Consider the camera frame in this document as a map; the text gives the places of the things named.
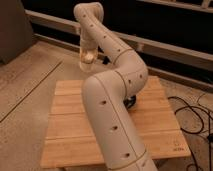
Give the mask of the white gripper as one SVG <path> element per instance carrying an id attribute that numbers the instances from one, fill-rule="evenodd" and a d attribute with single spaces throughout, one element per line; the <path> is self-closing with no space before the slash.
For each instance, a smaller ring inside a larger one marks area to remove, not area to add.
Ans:
<path id="1" fill-rule="evenodd" d="M 87 53 L 98 53 L 97 43 L 85 29 L 82 29 L 80 34 L 80 53 L 82 55 L 86 55 Z"/>

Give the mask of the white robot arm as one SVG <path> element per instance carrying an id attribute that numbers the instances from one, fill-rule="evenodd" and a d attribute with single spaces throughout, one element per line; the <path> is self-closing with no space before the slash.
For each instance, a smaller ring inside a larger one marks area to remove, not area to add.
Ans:
<path id="1" fill-rule="evenodd" d="M 157 171 L 124 105 L 146 84 L 146 64 L 102 24 L 100 3 L 80 3 L 74 15 L 81 25 L 80 68 L 89 72 L 99 50 L 115 66 L 90 76 L 82 86 L 83 105 L 108 171 Z"/>

